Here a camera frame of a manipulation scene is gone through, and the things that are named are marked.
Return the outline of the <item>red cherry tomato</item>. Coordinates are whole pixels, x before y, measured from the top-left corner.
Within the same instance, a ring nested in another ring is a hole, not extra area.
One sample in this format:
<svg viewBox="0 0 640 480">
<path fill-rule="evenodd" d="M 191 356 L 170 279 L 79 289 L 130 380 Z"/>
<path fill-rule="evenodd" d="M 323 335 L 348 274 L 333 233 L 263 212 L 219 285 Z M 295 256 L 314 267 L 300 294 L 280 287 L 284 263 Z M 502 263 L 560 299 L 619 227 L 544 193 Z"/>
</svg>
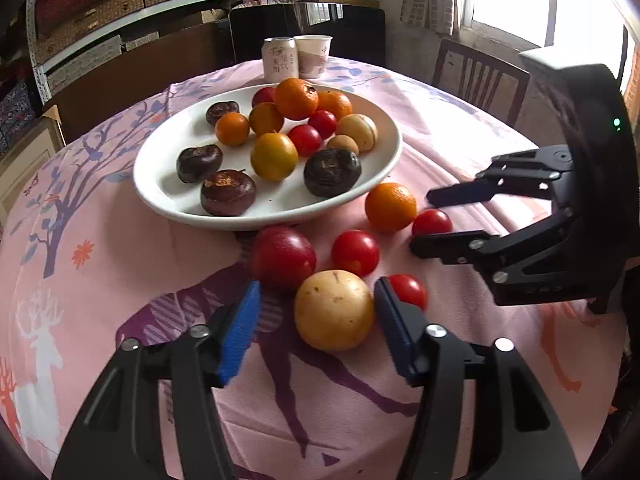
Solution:
<svg viewBox="0 0 640 480">
<path fill-rule="evenodd" d="M 393 274 L 387 277 L 400 301 L 413 304 L 422 311 L 426 310 L 428 296 L 426 288 L 410 274 Z"/>
</svg>

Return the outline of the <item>dark red plum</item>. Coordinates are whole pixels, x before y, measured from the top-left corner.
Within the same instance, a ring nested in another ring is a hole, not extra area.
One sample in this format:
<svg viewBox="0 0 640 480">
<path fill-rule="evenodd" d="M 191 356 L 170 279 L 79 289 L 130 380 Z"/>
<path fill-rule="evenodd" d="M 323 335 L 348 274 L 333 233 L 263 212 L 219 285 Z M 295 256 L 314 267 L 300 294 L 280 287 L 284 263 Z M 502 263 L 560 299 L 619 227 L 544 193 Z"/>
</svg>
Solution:
<svg viewBox="0 0 640 480">
<path fill-rule="evenodd" d="M 258 232 L 250 251 L 250 275 L 272 292 L 296 292 L 316 272 L 317 255 L 308 238 L 288 226 Z"/>
</svg>

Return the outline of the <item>dark wooden chair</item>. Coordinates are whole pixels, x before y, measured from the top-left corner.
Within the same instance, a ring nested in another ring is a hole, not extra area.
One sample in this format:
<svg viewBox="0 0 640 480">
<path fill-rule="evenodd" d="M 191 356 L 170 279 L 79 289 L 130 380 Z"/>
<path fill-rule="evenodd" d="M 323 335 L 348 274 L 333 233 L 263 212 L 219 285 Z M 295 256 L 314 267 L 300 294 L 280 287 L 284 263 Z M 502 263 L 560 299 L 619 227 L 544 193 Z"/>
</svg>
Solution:
<svg viewBox="0 0 640 480">
<path fill-rule="evenodd" d="M 506 124 L 514 127 L 525 100 L 530 81 L 529 73 L 500 58 L 442 38 L 432 76 L 432 85 L 439 89 L 442 88 L 440 83 L 448 54 L 459 55 L 462 58 L 456 96 L 485 112 L 489 112 L 503 77 L 509 77 L 516 82 L 513 98 L 506 114 Z"/>
</svg>

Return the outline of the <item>small red tomato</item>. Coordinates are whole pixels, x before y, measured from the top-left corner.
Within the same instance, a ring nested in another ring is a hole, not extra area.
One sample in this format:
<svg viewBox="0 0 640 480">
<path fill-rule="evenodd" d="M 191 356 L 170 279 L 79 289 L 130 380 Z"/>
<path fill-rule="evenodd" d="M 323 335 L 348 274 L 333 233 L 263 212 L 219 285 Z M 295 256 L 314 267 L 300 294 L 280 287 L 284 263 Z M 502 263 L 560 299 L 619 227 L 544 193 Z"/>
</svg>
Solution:
<svg viewBox="0 0 640 480">
<path fill-rule="evenodd" d="M 288 132 L 288 138 L 296 147 L 299 157 L 308 158 L 322 147 L 322 137 L 310 125 L 297 125 Z"/>
<path fill-rule="evenodd" d="M 337 119 L 329 110 L 316 110 L 307 124 L 320 134 L 322 140 L 328 140 L 335 133 Z"/>
<path fill-rule="evenodd" d="M 348 230 L 341 233 L 331 248 L 332 266 L 364 278 L 371 274 L 380 262 L 380 248 L 367 232 Z"/>
</svg>

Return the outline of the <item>orange beside plate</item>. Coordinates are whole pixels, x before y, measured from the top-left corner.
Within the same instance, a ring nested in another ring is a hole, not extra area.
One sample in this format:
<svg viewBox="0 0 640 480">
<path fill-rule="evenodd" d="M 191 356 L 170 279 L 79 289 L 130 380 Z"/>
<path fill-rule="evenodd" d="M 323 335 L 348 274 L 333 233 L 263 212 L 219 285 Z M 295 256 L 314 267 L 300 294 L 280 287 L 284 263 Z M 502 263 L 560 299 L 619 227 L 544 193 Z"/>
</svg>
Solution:
<svg viewBox="0 0 640 480">
<path fill-rule="evenodd" d="M 394 234 L 410 226 L 418 215 L 418 203 L 405 185 L 384 182 L 368 193 L 364 211 L 375 231 Z"/>
</svg>

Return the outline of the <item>dark purple mangosteen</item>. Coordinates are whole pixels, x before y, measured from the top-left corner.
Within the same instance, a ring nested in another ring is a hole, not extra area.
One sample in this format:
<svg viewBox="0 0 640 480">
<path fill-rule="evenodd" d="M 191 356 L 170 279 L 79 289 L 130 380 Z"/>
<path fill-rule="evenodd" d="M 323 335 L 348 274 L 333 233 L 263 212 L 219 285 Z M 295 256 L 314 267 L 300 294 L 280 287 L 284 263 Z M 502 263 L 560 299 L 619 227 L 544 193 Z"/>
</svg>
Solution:
<svg viewBox="0 0 640 480">
<path fill-rule="evenodd" d="M 243 171 L 220 170 L 201 187 L 201 205 L 212 216 L 244 214 L 256 200 L 256 184 Z"/>
</svg>

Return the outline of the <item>white oval plate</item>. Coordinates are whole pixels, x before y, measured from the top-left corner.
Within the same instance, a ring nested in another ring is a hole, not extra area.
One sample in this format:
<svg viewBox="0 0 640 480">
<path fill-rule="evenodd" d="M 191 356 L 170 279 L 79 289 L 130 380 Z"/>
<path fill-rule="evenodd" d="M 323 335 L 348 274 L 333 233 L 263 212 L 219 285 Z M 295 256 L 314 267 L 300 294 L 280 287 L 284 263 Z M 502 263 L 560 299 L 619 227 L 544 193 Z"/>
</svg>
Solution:
<svg viewBox="0 0 640 480">
<path fill-rule="evenodd" d="M 134 161 L 134 186 L 140 198 L 161 216 L 199 228 L 218 231 L 257 230 L 270 224 L 295 224 L 322 216 L 367 194 L 381 183 L 398 164 L 402 153 L 402 136 L 393 118 L 381 107 L 363 96 L 349 92 L 354 111 L 370 117 L 378 127 L 378 143 L 360 157 L 362 173 L 347 192 L 323 198 L 310 194 L 304 185 L 304 165 L 299 164 L 292 176 L 281 183 L 270 183 L 257 177 L 250 166 L 250 151 L 255 137 L 250 136 L 237 148 L 224 146 L 221 167 L 244 170 L 254 180 L 257 196 L 247 212 L 236 217 L 216 217 L 201 205 L 201 187 L 178 178 L 176 162 L 185 148 L 217 141 L 214 130 L 206 122 L 206 110 L 216 102 L 235 101 L 240 113 L 250 112 L 259 84 L 229 90 L 210 96 L 180 110 L 163 122 L 144 141 Z"/>
</svg>

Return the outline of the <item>pink deer print tablecloth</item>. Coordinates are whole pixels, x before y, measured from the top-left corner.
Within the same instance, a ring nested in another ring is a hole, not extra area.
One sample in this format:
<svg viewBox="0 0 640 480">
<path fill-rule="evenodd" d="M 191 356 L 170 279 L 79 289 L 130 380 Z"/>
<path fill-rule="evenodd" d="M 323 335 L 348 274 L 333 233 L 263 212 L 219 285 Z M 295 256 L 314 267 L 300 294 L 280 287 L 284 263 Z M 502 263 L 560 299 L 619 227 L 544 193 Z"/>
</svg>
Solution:
<svg viewBox="0 0 640 480">
<path fill-rule="evenodd" d="M 253 61 L 172 84 L 67 145 L 18 196 L 1 241 L 1 413 L 43 472 L 123 339 L 168 340 L 242 290 L 246 236 L 159 216 L 131 171 L 164 120 L 261 82 Z M 581 301 L 499 308 L 470 266 L 413 257 L 409 238 L 378 236 L 376 274 L 417 278 L 428 318 L 462 339 L 511 339 L 585 463 L 612 410 L 624 318 L 595 316 Z M 394 478 L 419 399 L 378 330 L 355 350 L 320 352 L 276 300 L 262 310 L 240 374 L 216 392 L 247 479 Z"/>
</svg>

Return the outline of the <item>small tan fruit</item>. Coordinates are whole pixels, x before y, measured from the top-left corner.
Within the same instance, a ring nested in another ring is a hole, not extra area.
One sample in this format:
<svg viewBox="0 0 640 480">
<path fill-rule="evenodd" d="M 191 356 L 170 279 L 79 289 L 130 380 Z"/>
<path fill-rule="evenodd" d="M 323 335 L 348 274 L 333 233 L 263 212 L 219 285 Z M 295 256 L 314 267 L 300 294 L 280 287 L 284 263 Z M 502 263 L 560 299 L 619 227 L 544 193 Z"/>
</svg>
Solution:
<svg viewBox="0 0 640 480">
<path fill-rule="evenodd" d="M 336 150 L 339 148 L 341 150 L 347 150 L 356 156 L 360 153 L 357 142 L 350 136 L 344 136 L 344 134 L 338 134 L 337 136 L 329 138 L 329 141 L 326 142 L 326 149 L 329 150 L 330 148 L 335 148 Z"/>
</svg>

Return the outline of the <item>small orange on plate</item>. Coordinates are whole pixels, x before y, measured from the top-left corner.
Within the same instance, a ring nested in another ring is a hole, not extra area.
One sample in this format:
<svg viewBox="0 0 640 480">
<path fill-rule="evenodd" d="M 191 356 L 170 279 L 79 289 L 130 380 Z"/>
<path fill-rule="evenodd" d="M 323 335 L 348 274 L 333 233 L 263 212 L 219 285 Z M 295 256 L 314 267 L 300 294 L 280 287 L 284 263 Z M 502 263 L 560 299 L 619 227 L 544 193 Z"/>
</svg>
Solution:
<svg viewBox="0 0 640 480">
<path fill-rule="evenodd" d="M 215 134 L 221 144 L 234 148 L 247 141 L 250 135 L 250 123 L 242 114 L 229 112 L 223 114 L 216 122 Z"/>
</svg>

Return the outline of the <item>small yellow-orange citrus on plate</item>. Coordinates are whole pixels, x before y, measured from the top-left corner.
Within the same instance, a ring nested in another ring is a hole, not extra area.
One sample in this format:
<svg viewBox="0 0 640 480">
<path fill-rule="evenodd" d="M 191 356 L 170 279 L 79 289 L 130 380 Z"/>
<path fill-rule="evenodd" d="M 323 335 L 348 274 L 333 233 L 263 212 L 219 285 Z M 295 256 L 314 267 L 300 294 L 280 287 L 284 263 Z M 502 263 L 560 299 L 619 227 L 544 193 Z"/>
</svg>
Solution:
<svg viewBox="0 0 640 480">
<path fill-rule="evenodd" d="M 279 133 L 284 125 L 284 117 L 273 102 L 262 102 L 254 106 L 248 121 L 256 136 Z"/>
</svg>

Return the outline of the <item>large orange mandarin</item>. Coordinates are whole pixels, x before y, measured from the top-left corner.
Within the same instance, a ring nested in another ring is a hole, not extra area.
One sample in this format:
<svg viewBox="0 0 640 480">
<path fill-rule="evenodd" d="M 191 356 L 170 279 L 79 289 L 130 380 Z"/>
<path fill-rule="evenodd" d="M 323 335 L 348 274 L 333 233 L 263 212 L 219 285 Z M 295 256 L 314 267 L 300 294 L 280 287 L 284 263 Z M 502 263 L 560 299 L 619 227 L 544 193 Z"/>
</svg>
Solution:
<svg viewBox="0 0 640 480">
<path fill-rule="evenodd" d="M 273 103 L 279 113 L 291 120 L 310 117 L 319 105 L 318 91 L 308 81 L 288 78 L 281 81 L 274 90 Z"/>
</svg>

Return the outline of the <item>white paper cup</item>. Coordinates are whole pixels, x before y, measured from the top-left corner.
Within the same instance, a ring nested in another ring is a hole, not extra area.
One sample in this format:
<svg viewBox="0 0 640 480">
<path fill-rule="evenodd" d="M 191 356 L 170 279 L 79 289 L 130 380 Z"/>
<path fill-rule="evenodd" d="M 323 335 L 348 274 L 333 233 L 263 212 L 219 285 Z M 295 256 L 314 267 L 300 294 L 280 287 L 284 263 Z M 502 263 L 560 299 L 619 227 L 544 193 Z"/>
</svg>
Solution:
<svg viewBox="0 0 640 480">
<path fill-rule="evenodd" d="M 331 36 L 299 35 L 294 37 L 298 73 L 303 79 L 318 79 L 326 71 L 331 47 Z"/>
</svg>

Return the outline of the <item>white drink can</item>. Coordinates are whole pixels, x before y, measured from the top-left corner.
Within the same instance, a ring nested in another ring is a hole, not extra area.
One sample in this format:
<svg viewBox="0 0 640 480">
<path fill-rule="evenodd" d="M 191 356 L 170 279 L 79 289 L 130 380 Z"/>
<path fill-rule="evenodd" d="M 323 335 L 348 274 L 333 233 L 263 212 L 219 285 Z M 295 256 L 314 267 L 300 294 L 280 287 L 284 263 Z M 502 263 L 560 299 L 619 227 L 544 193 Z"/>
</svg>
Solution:
<svg viewBox="0 0 640 480">
<path fill-rule="evenodd" d="M 295 40 L 291 37 L 266 38 L 262 45 L 262 67 L 265 81 L 270 84 L 297 78 L 299 71 Z"/>
</svg>

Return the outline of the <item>framed picture leaning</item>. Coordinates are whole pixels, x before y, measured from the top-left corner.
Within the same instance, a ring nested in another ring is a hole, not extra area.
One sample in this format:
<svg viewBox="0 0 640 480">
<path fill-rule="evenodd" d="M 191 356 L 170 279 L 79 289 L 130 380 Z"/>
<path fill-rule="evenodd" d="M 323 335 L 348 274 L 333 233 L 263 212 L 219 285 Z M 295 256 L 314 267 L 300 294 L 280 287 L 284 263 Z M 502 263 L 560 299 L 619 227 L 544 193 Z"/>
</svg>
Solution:
<svg viewBox="0 0 640 480">
<path fill-rule="evenodd" d="M 50 106 L 1 159 L 1 221 L 5 222 L 38 168 L 66 145 L 60 112 Z"/>
</svg>

